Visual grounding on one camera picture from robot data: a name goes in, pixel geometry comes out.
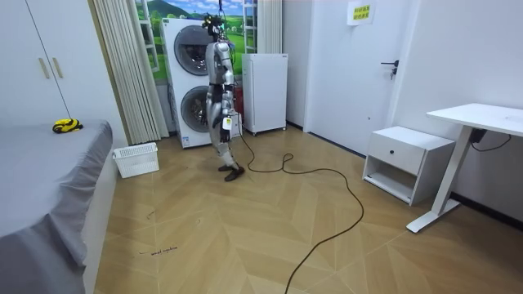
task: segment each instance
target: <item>white appliance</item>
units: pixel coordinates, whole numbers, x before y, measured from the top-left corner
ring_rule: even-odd
[[[256,135],[286,127],[288,54],[243,54],[245,127]]]
[[[181,146],[211,144],[202,115],[209,84],[205,49],[212,38],[201,20],[162,19],[161,28],[169,101]]]

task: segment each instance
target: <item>robot leg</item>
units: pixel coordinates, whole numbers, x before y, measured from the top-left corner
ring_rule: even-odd
[[[229,149],[228,143],[220,142],[220,128],[221,124],[218,123],[215,127],[212,127],[214,120],[221,115],[221,103],[213,103],[211,100],[207,99],[207,120],[209,127],[209,134],[211,136],[212,147],[217,151],[218,157],[221,158],[223,163],[227,167],[231,167],[234,170],[239,170],[238,164],[235,159],[232,157],[232,153]]]

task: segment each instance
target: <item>desk top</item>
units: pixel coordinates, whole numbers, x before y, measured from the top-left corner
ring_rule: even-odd
[[[523,109],[472,103],[431,111],[427,116],[489,131],[523,136]]]

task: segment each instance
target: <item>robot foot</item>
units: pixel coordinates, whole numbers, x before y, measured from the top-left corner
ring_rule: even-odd
[[[218,168],[219,172],[227,172],[227,171],[233,171],[234,168],[227,166],[226,164],[222,165]]]
[[[231,171],[230,174],[228,176],[226,176],[225,180],[226,181],[236,180],[236,178],[241,176],[244,172],[245,172],[244,168],[239,167],[239,169]]]

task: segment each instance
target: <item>door handle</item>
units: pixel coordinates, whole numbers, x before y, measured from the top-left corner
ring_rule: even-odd
[[[382,62],[382,65],[394,65],[395,67],[398,67],[398,65],[400,65],[400,61],[396,60],[394,62]]]
[[[43,75],[46,76],[46,78],[50,78],[49,72],[47,71],[47,66],[45,62],[43,62],[42,58],[38,58],[38,61],[40,61],[40,66],[42,66]]]
[[[58,76],[60,78],[64,78],[64,75],[62,74],[62,70],[60,69],[60,65],[58,65],[58,60],[56,60],[56,58],[53,57],[52,62],[55,64],[56,72],[58,73]]]

